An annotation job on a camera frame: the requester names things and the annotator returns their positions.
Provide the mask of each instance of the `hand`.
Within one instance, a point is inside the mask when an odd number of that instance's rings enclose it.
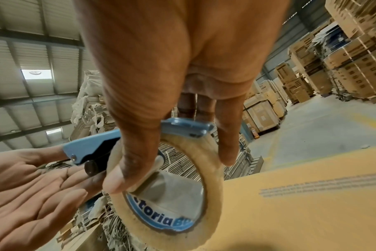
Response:
[[[101,191],[104,173],[89,178],[83,167],[37,168],[65,159],[61,146],[0,153],[0,251],[36,250]]]
[[[151,168],[160,121],[213,121],[233,165],[245,94],[270,52],[287,0],[74,0],[85,45],[102,73],[124,156],[103,184],[126,190]]]

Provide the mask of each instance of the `cardboard sheet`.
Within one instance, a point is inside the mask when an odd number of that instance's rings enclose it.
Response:
[[[376,250],[376,148],[224,182],[198,251]]]

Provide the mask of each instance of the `open palm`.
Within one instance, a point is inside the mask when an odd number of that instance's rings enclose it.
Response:
[[[0,153],[0,251],[44,245],[101,190],[105,174],[89,178],[78,166],[37,168],[64,159],[61,146]]]

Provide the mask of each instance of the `ceiling light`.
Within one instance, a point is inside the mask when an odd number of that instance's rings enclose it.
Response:
[[[21,70],[24,78],[29,79],[52,79],[51,70]]]
[[[57,132],[61,132],[61,128],[46,131],[46,134],[50,135],[50,134],[57,133]]]

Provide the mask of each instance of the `packing tape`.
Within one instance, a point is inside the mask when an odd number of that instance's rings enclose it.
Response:
[[[147,211],[140,209],[137,198],[128,192],[110,194],[110,197],[127,230],[148,246],[163,251],[192,250],[210,239],[221,217],[224,170],[218,157],[218,146],[209,134],[198,139],[162,134],[161,142],[187,155],[197,168],[204,189],[199,218],[195,222],[179,220],[178,224],[162,224],[164,221],[159,222],[160,218],[154,220],[150,217],[151,208]],[[122,144],[118,141],[109,156],[107,173],[121,159]]]

